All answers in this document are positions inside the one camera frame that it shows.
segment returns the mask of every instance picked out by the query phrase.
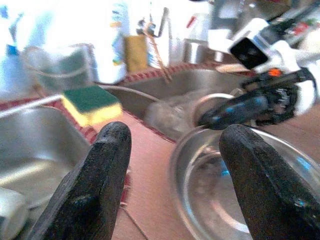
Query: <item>metal bowl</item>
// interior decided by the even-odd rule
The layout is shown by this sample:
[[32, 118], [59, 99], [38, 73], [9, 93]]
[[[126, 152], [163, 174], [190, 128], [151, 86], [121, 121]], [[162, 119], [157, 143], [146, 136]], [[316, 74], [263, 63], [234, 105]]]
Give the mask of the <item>metal bowl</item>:
[[[256, 128], [252, 130], [320, 195], [320, 167], [315, 161], [280, 138]], [[252, 240], [220, 155], [221, 133], [197, 127], [177, 143], [169, 171], [173, 200], [195, 239]]]

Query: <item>sponge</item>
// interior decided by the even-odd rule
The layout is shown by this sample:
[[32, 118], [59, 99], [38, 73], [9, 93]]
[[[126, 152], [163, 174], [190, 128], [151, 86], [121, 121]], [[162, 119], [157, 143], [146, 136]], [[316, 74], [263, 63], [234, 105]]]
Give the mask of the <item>sponge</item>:
[[101, 123], [122, 113], [119, 100], [97, 85], [64, 91], [62, 104], [81, 127]]

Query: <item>stainless steel sink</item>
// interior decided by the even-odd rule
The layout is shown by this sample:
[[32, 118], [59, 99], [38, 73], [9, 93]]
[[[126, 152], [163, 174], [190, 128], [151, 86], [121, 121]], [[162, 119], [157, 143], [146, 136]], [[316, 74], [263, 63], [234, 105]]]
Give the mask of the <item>stainless steel sink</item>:
[[[166, 84], [163, 77], [148, 78], [146, 80], [124, 84], [124, 87], [141, 91], [158, 99], [179, 96], [199, 89], [214, 89], [215, 93], [229, 94], [239, 88], [245, 79], [243, 76], [220, 73], [209, 69], [190, 69], [172, 75], [172, 82]], [[123, 90], [109, 90], [117, 96], [123, 107], [144, 119], [147, 107], [154, 101]]]
[[29, 219], [25, 239], [63, 177], [81, 161], [89, 143], [52, 107], [31, 108], [0, 118], [0, 187], [22, 193]]

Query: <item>yellow sponge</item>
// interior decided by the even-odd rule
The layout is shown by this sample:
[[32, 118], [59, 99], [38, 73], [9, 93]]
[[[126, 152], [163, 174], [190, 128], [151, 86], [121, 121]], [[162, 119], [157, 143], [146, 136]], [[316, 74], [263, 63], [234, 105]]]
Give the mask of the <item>yellow sponge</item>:
[[81, 127], [104, 122], [122, 113], [119, 100], [97, 85], [64, 91], [62, 104]]

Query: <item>stainless steel bowl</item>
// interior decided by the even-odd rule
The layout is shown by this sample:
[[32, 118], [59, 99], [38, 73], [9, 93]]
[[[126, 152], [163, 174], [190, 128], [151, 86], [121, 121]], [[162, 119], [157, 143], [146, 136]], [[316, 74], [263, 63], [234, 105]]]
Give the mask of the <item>stainless steel bowl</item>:
[[[320, 195], [317, 163], [284, 140], [255, 128], [252, 130], [273, 146]], [[169, 171], [173, 200], [195, 239], [252, 240], [232, 179], [220, 155], [221, 133], [197, 127], [177, 143]]]

